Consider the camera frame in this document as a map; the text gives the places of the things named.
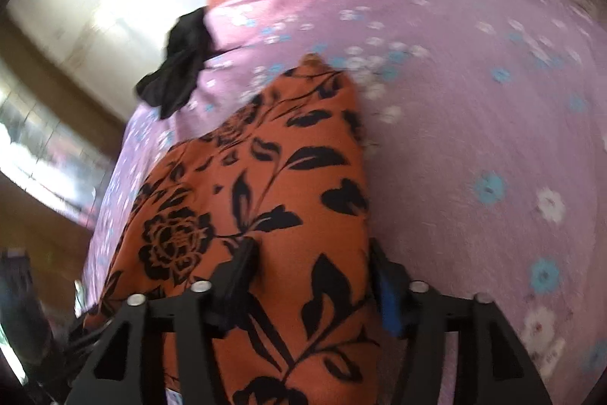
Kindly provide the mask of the orange black floral garment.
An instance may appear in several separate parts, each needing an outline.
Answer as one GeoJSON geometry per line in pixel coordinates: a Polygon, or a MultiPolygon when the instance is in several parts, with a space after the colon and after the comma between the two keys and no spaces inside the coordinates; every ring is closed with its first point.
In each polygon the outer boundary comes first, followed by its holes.
{"type": "Polygon", "coordinates": [[[130,295],[177,296],[248,240],[259,266],[214,344],[233,404],[373,404],[379,331],[357,90],[316,54],[219,128],[174,146],[141,186],[94,329],[130,295]]]}

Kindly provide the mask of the wooden door with glass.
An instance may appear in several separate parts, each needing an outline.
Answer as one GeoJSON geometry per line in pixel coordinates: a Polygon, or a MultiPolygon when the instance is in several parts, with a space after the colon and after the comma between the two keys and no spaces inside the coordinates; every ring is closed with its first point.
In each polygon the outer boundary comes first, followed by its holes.
{"type": "Polygon", "coordinates": [[[1,244],[30,255],[54,314],[74,311],[123,124],[1,14],[1,244]]]}

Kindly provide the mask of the purple floral bedspread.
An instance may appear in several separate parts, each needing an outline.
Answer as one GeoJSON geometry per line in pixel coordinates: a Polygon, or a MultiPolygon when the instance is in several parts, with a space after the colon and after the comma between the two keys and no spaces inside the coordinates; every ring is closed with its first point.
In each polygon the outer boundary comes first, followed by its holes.
{"type": "MultiPolygon", "coordinates": [[[[368,242],[442,293],[491,295],[552,402],[588,396],[606,367],[600,25],[567,0],[230,0],[205,23],[222,54],[188,103],[165,120],[141,105],[127,127],[94,232],[110,257],[88,257],[91,310],[159,160],[316,54],[357,90],[368,242]]],[[[381,335],[395,312],[373,305],[373,404],[398,370],[381,335]]]]}

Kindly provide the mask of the black crumpled garment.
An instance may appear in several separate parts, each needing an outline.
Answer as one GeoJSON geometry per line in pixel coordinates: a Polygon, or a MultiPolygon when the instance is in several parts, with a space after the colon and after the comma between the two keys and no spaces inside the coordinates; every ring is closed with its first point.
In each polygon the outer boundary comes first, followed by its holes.
{"type": "Polygon", "coordinates": [[[135,86],[138,98],[170,118],[189,101],[198,87],[198,74],[206,62],[222,54],[205,23],[207,7],[180,16],[169,32],[165,59],[135,86]]]}

